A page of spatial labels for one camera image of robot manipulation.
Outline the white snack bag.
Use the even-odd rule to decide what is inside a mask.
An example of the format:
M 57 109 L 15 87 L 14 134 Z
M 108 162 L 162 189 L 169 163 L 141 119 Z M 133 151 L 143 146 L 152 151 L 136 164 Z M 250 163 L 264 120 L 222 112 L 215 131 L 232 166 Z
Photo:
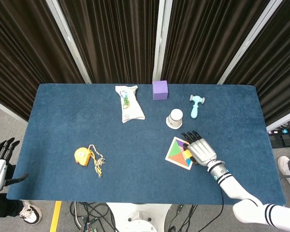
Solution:
M 116 93 L 120 96 L 122 109 L 122 123 L 133 119 L 145 120 L 145 115 L 136 99 L 138 86 L 115 86 Z

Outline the grey metal frame post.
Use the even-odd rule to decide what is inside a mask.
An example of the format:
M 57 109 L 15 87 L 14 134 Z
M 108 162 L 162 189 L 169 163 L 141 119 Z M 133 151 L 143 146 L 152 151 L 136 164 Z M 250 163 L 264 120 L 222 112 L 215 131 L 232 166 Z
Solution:
M 61 32 L 61 35 L 68 47 L 68 50 L 86 84 L 91 84 L 92 81 L 88 75 L 87 69 L 84 65 L 84 62 L 81 58 L 80 52 L 77 48 L 76 42 L 73 38 L 72 32 L 66 20 L 66 17 L 62 11 L 62 8 L 58 0 L 45 0 L 46 4 Z
M 262 11 L 261 15 L 257 19 L 256 23 L 253 25 L 251 30 L 249 31 L 248 35 L 244 39 L 243 43 L 235 53 L 234 57 L 230 61 L 229 65 L 227 66 L 226 70 L 218 80 L 217 84 L 222 85 L 225 83 L 227 77 L 230 75 L 232 70 L 235 68 L 237 63 L 240 61 L 242 56 L 245 54 L 245 52 L 249 49 L 249 47 L 252 45 L 252 43 L 255 41 L 259 33 L 262 31 L 264 26 L 267 24 L 267 22 L 270 20 L 270 18 L 273 16 L 275 11 L 278 9 L 278 7 L 281 5 L 283 0 L 269 0 L 268 4 Z
M 172 4 L 173 0 L 159 0 L 152 82 L 161 80 Z

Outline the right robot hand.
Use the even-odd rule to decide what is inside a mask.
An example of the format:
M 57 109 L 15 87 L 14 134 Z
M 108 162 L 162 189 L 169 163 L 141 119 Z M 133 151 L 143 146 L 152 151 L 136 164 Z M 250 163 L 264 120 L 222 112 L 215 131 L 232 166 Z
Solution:
M 214 149 L 198 132 L 193 130 L 192 132 L 182 132 L 181 135 L 188 142 L 187 145 L 184 145 L 184 151 L 189 152 L 189 158 L 193 163 L 207 166 L 209 162 L 217 159 Z

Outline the black trouser leg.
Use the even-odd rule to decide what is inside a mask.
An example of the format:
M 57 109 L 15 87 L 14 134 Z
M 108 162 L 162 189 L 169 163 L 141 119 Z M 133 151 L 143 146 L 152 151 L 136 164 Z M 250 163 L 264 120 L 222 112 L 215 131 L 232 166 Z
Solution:
M 24 205 L 20 200 L 9 200 L 6 193 L 0 193 L 0 218 L 7 216 L 16 217 L 22 211 Z

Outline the dark brown pleated curtain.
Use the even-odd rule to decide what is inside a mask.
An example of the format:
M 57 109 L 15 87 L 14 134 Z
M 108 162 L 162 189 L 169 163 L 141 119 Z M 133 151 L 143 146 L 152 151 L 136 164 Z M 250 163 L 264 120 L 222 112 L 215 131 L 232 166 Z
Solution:
M 45 0 L 0 0 L 0 103 L 28 120 L 39 85 L 84 82 Z
M 270 0 L 173 0 L 162 80 L 216 84 Z
M 255 86 L 266 125 L 290 113 L 290 0 L 282 0 L 225 83 Z
M 58 0 L 92 83 L 150 84 L 159 0 Z

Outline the blue table mat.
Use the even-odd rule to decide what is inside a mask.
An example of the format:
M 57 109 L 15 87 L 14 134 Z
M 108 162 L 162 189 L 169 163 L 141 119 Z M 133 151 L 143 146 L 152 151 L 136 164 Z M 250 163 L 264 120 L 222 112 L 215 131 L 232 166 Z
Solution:
M 196 119 L 191 95 L 205 97 Z M 263 203 L 286 203 L 263 113 L 254 86 L 170 84 L 168 98 L 153 100 L 140 84 L 136 98 L 145 120 L 122 123 L 113 84 L 41 84 L 38 87 L 7 197 L 21 200 L 234 204 L 222 197 L 205 167 L 190 170 L 165 160 L 174 137 L 196 131 L 238 182 Z M 166 117 L 183 112 L 173 130 Z M 104 156 L 102 178 L 75 162 L 80 147 L 94 144 Z

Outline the white and black sneaker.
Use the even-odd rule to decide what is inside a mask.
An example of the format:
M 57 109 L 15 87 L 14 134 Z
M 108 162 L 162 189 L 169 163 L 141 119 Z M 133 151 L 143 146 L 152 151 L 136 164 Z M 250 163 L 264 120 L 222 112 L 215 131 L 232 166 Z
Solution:
M 24 206 L 18 216 L 29 225 L 38 224 L 43 217 L 40 209 L 29 201 L 23 201 L 22 203 Z

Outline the white paper cup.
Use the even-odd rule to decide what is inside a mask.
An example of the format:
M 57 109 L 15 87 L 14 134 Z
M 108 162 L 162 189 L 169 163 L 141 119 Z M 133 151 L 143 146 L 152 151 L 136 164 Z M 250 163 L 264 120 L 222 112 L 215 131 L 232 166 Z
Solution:
M 173 109 L 166 117 L 166 125 L 173 129 L 179 129 L 183 124 L 183 112 L 180 109 Z

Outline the light blue toy hammer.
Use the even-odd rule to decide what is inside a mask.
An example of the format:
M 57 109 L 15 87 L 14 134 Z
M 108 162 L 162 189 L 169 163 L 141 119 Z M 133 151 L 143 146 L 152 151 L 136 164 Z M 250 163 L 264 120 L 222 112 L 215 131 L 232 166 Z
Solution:
M 200 97 L 198 95 L 191 95 L 189 98 L 189 101 L 194 102 L 190 116 L 191 116 L 191 118 L 196 119 L 197 115 L 198 115 L 198 108 L 199 108 L 198 104 L 199 103 L 204 104 L 205 97 Z

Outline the yellow floor tape strip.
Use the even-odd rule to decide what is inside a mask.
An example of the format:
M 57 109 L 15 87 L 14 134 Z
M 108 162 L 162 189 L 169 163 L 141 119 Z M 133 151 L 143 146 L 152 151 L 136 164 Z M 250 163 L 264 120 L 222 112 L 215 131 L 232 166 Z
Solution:
M 58 221 L 60 216 L 62 201 L 56 201 L 51 221 L 51 226 L 49 232 L 56 232 L 58 227 Z

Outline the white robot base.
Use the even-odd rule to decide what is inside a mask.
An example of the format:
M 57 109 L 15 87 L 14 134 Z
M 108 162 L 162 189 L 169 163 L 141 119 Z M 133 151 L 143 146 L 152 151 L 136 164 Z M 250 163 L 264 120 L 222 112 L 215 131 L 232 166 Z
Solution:
M 171 204 L 107 203 L 119 232 L 164 232 Z

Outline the purple foam cube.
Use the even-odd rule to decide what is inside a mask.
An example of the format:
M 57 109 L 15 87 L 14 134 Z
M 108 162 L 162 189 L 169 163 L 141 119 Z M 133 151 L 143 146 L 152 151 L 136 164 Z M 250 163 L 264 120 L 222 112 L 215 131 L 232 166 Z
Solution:
M 168 97 L 168 83 L 166 80 L 152 83 L 153 100 L 166 100 Z

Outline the colourful tangram puzzle board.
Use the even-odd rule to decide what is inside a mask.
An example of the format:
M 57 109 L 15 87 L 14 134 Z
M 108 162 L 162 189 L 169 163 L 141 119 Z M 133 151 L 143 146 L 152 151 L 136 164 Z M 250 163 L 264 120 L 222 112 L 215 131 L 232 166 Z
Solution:
M 188 145 L 189 143 L 187 141 L 174 137 L 166 154 L 165 160 L 181 168 L 190 170 L 193 162 L 191 159 L 185 159 L 182 154 L 183 151 L 187 150 Z

